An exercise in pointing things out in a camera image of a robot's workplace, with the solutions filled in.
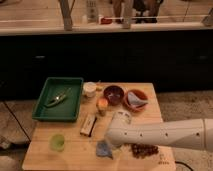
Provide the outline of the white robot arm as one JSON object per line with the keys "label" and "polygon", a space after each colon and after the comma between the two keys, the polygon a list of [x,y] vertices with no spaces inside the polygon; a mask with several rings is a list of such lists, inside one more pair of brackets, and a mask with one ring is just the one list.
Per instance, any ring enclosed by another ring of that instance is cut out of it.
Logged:
{"label": "white robot arm", "polygon": [[213,119],[132,124],[126,110],[114,113],[104,135],[111,150],[124,144],[145,144],[213,152]]}

